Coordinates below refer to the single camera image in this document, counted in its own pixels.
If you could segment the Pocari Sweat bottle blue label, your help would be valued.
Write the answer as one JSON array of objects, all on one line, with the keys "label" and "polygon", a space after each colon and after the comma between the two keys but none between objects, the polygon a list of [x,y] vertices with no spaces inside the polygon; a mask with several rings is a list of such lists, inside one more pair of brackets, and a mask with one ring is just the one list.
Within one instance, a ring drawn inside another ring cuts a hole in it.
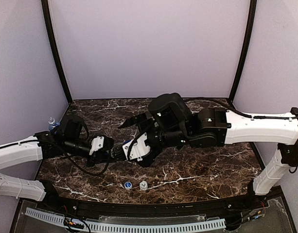
[{"label": "Pocari Sweat bottle blue label", "polygon": [[48,119],[48,124],[49,124],[49,131],[52,131],[54,128],[60,125],[60,122],[56,121],[55,118],[50,117]]}]

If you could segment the white bottle cap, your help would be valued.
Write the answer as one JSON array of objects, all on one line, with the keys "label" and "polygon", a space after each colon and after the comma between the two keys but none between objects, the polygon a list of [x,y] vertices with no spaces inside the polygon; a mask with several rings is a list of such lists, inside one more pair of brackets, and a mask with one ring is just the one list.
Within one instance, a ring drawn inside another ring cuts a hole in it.
[{"label": "white bottle cap", "polygon": [[140,190],[147,190],[148,189],[148,183],[146,181],[142,181],[139,184]]}]

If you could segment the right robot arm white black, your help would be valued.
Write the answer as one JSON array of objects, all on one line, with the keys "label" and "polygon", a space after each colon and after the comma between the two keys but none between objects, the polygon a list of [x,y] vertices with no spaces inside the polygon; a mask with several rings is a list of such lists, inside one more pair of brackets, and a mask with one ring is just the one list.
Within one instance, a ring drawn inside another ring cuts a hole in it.
[{"label": "right robot arm white black", "polygon": [[248,185],[251,196],[265,196],[284,174],[298,167],[298,108],[285,114],[246,114],[226,104],[194,114],[178,93],[163,94],[148,112],[127,119],[123,128],[137,125],[139,134],[118,149],[115,158],[150,166],[164,148],[222,147],[242,142],[273,142],[277,149],[260,175]]}]

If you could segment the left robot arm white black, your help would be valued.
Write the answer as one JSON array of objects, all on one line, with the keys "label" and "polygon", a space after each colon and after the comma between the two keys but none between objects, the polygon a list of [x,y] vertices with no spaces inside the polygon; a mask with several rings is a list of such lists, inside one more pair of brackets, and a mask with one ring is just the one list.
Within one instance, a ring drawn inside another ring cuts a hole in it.
[{"label": "left robot arm white black", "polygon": [[[86,137],[80,134],[85,131]],[[64,155],[84,157],[87,166],[109,164],[113,139],[105,135],[90,138],[85,121],[75,115],[64,116],[51,130],[35,133],[26,139],[0,145],[0,170],[31,161],[41,161]],[[0,196],[43,201],[58,193],[50,181],[25,180],[0,172]]]}]

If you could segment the blue white Pocari cap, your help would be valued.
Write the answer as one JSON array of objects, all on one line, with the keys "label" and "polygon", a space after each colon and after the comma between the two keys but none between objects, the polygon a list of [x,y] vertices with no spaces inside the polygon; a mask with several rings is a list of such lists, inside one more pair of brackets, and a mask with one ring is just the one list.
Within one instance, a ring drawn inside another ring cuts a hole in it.
[{"label": "blue white Pocari cap", "polygon": [[132,185],[131,182],[127,181],[127,182],[124,183],[124,188],[126,190],[130,190],[130,189],[132,189],[132,187],[133,187],[133,185]]}]

